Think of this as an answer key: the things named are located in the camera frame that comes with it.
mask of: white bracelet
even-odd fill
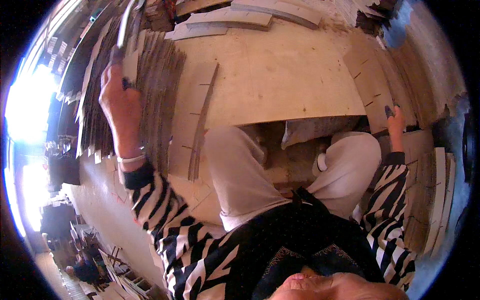
[[[134,163],[136,161],[139,161],[139,160],[142,160],[146,158],[145,156],[145,153],[143,153],[142,155],[140,156],[137,156],[137,157],[134,157],[134,158],[121,158],[121,157],[117,157],[117,161],[119,163],[123,163],[123,164],[128,164],[128,163]]]

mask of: black cuff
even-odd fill
[[[140,168],[133,172],[123,173],[123,182],[125,188],[129,190],[138,190],[154,181],[153,166],[150,162],[145,162]]]
[[[405,164],[405,152],[391,152],[387,154],[384,160],[384,164],[389,165],[404,165]]]

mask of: workbench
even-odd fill
[[[343,62],[348,30],[325,21],[309,28],[275,18],[270,31],[229,28],[226,35],[176,41],[187,54],[182,104],[196,63],[218,62],[205,128],[301,118],[365,115]]]

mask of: bright light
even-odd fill
[[[18,210],[17,193],[15,192],[15,185],[13,184],[13,174],[5,168],[3,170],[3,176],[5,178],[5,186],[7,188],[8,203],[10,204],[10,210],[12,211],[13,221],[17,226],[18,232],[25,237],[25,228],[20,219],[20,211]]]
[[[57,90],[51,70],[39,65],[32,76],[21,76],[10,87],[5,117],[14,141],[41,141],[52,93]]]
[[[33,230],[40,231],[42,215],[39,208],[49,199],[46,188],[47,171],[42,165],[24,166],[23,188],[28,221]]]

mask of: hand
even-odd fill
[[[403,152],[403,129],[405,121],[400,107],[394,106],[394,115],[388,117],[388,133],[392,145],[392,152]]]
[[[140,93],[122,88],[122,65],[108,65],[102,73],[98,99],[112,130],[115,153],[122,158],[139,156],[142,117]]]

